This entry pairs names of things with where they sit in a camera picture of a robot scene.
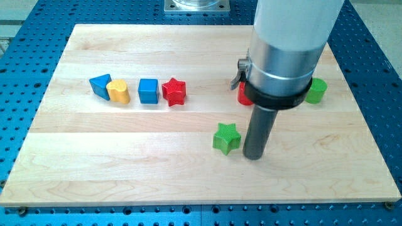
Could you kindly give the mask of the silver robot arm cylinder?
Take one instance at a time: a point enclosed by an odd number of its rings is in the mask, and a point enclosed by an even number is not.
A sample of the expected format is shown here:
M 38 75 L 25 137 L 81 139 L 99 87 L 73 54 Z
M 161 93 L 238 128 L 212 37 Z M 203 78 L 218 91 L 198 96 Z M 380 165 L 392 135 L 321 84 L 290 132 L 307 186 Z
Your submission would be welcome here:
M 231 87 L 264 110 L 300 105 L 344 0 L 259 0 L 247 57 Z

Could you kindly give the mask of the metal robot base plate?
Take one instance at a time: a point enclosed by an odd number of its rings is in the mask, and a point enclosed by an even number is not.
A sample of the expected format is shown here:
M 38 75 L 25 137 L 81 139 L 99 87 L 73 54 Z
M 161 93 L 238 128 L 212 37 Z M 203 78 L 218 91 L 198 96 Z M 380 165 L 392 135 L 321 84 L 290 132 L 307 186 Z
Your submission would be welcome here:
M 163 7 L 166 13 L 227 13 L 231 10 L 229 0 L 164 0 Z

